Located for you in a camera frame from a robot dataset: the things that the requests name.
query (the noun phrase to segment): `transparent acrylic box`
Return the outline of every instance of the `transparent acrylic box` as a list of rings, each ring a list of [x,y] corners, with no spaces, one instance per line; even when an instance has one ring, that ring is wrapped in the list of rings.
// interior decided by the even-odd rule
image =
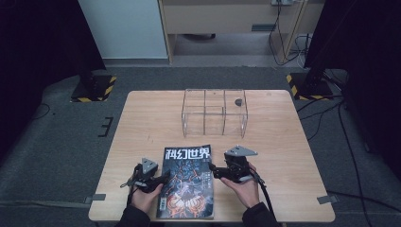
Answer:
[[[240,135],[248,122],[244,90],[186,89],[183,97],[183,136]]]

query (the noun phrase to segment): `black sleeve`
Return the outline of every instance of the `black sleeve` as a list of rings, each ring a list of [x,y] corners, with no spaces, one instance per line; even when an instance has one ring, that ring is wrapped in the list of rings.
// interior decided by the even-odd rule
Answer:
[[[148,227],[149,224],[150,218],[145,212],[129,205],[115,227]]]
[[[258,203],[254,207],[248,208],[242,216],[242,221],[246,227],[280,226],[263,202]]]

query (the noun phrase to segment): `person's left hand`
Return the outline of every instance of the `person's left hand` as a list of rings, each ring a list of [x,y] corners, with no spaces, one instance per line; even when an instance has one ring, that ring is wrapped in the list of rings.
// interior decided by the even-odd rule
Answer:
[[[162,191],[163,184],[160,183],[157,185],[156,189],[154,191],[145,193],[141,191],[140,189],[136,190],[132,194],[132,200],[131,200],[131,205],[142,210],[145,213],[148,213],[151,203],[153,200],[157,197],[157,195],[160,194]]]

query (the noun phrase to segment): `magazine cover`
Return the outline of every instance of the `magazine cover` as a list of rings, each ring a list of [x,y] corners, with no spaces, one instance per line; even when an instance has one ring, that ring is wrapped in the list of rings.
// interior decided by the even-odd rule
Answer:
[[[210,145],[165,148],[162,171],[170,179],[159,195],[156,218],[213,218]]]

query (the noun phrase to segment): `black stand base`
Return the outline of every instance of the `black stand base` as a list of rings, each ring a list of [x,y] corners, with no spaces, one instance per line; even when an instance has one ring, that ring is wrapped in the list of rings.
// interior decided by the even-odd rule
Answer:
[[[114,86],[116,77],[114,76],[94,76],[96,89],[86,89],[80,81],[74,93],[71,95],[72,102],[104,101],[109,97]]]
[[[287,76],[288,84],[295,99],[331,99],[333,93],[325,81],[319,81],[315,86],[306,86],[305,79],[307,73],[291,73]]]

